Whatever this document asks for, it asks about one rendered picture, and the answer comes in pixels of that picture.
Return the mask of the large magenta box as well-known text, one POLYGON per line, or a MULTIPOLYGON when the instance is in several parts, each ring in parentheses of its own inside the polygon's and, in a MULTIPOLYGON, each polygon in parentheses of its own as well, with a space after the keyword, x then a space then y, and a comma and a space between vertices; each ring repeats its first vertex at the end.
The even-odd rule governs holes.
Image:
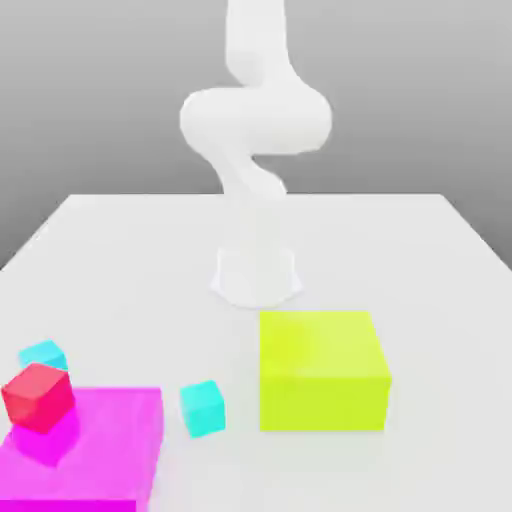
POLYGON ((163 439, 158 388, 78 388, 46 434, 0 444, 0 512, 149 512, 163 439))

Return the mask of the small cyan cube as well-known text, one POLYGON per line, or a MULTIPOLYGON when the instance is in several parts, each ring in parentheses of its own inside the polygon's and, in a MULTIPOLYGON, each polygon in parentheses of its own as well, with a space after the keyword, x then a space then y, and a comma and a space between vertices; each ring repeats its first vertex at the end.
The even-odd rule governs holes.
POLYGON ((52 340, 45 340, 21 350, 18 359, 22 367, 40 363, 63 371, 68 370, 64 352, 52 340))
POLYGON ((182 417, 192 438, 224 430, 226 409, 223 395, 214 380, 180 389, 182 417))

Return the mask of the small red cube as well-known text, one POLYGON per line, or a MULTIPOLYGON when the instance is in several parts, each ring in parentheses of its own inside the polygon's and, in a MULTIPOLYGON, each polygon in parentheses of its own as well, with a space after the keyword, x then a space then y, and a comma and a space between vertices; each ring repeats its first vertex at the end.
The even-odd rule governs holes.
POLYGON ((39 434, 48 433, 74 406, 69 373, 31 363, 1 388, 11 423, 39 434))

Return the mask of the large yellow box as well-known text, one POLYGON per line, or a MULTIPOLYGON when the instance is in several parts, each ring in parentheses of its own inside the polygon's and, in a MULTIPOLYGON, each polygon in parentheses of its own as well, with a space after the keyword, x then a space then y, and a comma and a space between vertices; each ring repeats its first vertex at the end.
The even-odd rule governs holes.
POLYGON ((381 431, 392 376, 366 311, 262 311, 260 429, 381 431))

